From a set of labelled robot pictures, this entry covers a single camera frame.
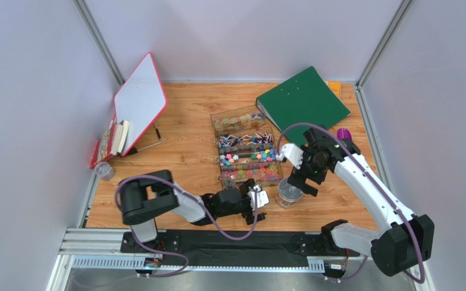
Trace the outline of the clear plastic cup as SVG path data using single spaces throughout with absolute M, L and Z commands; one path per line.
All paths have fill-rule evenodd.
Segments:
M 293 198 L 286 198 L 282 195 L 276 195 L 275 201 L 278 206 L 283 209 L 291 209 L 293 208 L 302 198 L 302 195 L 293 197 Z

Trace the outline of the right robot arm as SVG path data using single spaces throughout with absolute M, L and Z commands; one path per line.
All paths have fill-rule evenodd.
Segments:
M 277 146 L 277 160 L 293 166 L 287 182 L 304 194 L 317 196 L 308 185 L 325 181 L 328 172 L 339 177 L 360 199 L 376 223 L 377 230 L 357 227 L 339 219 L 321 228 L 327 248 L 354 250 L 368 258 L 386 276 L 404 273 L 423 284 L 424 262 L 430 259 L 434 222 L 417 215 L 400 202 L 371 170 L 360 149 L 349 138 L 336 138 L 322 126 L 304 123 L 306 145 Z

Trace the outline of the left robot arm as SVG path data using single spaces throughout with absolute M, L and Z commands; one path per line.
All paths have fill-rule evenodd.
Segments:
M 169 170 L 160 170 L 120 181 L 115 204 L 123 224 L 130 227 L 137 241 L 146 243 L 157 238 L 155 219 L 167 212 L 195 226 L 216 225 L 219 218 L 241 215 L 247 225 L 255 227 L 265 219 L 260 209 L 269 204 L 269 196 L 253 179 L 217 193 L 193 195 L 174 182 Z

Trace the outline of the purple plastic scoop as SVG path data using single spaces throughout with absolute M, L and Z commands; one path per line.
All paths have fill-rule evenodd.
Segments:
M 336 136 L 337 136 L 337 139 L 341 141 L 352 141 L 353 140 L 351 132 L 347 128 L 344 128 L 344 127 L 337 130 Z

